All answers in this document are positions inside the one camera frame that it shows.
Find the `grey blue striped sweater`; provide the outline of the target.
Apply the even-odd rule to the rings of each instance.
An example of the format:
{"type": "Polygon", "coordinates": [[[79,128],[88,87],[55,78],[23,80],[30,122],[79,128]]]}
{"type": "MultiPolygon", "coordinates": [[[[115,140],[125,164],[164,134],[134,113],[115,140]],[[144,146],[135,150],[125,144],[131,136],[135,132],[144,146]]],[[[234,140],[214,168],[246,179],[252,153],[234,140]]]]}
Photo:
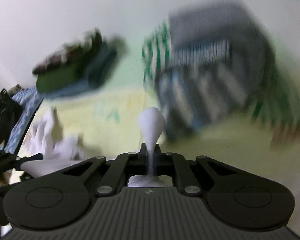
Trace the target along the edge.
{"type": "Polygon", "coordinates": [[[250,84],[243,58],[228,40],[177,49],[157,71],[154,88],[168,140],[176,140],[243,108],[259,89],[250,84]]]}

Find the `blue white checkered cloth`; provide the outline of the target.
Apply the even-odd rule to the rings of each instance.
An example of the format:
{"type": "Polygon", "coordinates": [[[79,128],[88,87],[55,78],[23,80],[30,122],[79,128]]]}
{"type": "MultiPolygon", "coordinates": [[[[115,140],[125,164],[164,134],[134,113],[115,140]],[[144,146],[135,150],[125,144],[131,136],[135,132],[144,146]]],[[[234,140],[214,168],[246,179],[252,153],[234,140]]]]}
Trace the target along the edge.
{"type": "Polygon", "coordinates": [[[21,116],[15,126],[12,128],[9,139],[4,150],[10,153],[16,153],[23,135],[27,131],[28,125],[36,110],[42,103],[43,97],[38,93],[36,87],[27,88],[16,93],[12,99],[23,108],[21,116]]]}

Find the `black bag at left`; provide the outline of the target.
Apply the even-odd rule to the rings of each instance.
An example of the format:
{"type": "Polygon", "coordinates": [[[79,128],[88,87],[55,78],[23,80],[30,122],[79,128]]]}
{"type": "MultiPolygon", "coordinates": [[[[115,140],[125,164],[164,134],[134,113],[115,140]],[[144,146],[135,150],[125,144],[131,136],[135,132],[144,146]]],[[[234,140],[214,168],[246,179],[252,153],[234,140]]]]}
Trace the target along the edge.
{"type": "Polygon", "coordinates": [[[9,139],[11,130],[19,121],[22,112],[23,107],[3,89],[0,92],[0,144],[9,139]]]}

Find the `grey fleece garment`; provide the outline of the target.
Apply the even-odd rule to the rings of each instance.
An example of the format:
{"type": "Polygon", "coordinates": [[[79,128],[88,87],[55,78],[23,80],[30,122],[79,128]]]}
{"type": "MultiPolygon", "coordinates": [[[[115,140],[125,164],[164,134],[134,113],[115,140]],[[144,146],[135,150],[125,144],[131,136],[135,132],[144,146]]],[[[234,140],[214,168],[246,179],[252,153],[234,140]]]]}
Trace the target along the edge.
{"type": "Polygon", "coordinates": [[[228,40],[235,61],[243,58],[251,85],[262,83],[266,68],[274,64],[271,46],[259,24],[240,0],[210,0],[169,15],[173,48],[201,40],[228,40]]]}

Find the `white t-shirt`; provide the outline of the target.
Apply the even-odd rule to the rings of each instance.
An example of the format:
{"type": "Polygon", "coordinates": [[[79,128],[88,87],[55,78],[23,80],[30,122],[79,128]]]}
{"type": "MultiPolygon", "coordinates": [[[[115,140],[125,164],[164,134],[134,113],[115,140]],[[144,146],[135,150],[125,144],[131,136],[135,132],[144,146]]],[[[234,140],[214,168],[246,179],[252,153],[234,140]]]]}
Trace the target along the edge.
{"type": "Polygon", "coordinates": [[[72,160],[76,146],[63,142],[44,161],[24,165],[33,180],[4,198],[12,225],[6,239],[172,239],[170,196],[153,172],[153,153],[165,120],[157,108],[144,110],[139,126],[148,153],[148,174],[132,176],[113,196],[95,190],[109,166],[106,157],[72,160]]]}

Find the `folded dark green garment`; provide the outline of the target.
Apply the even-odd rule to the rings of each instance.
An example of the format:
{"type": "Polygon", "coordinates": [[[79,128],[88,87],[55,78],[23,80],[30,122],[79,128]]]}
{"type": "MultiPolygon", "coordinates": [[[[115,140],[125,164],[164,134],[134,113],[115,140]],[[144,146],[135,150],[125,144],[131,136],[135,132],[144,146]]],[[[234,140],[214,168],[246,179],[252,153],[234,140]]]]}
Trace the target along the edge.
{"type": "Polygon", "coordinates": [[[105,83],[125,52],[124,38],[114,36],[106,41],[96,31],[37,64],[32,70],[37,77],[36,89],[51,98],[96,89],[105,83]]]}

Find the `green white striped shirt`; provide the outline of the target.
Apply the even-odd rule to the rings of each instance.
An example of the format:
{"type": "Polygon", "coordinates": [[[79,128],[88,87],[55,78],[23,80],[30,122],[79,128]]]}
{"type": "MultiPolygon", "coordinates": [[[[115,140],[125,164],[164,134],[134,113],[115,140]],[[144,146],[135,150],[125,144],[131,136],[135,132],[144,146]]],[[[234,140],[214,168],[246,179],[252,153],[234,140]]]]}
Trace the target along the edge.
{"type": "MultiPolygon", "coordinates": [[[[204,41],[190,43],[186,46],[204,41]]],[[[158,26],[153,34],[145,39],[142,46],[142,60],[145,65],[144,83],[155,91],[154,82],[157,71],[168,63],[175,50],[181,48],[172,47],[168,24],[163,23],[158,26]]],[[[232,113],[235,112],[248,112],[253,120],[274,128],[275,136],[278,139],[283,139],[285,136],[292,138],[300,136],[300,92],[289,77],[279,70],[275,63],[275,57],[274,64],[266,68],[259,89],[243,108],[232,113]]]]}

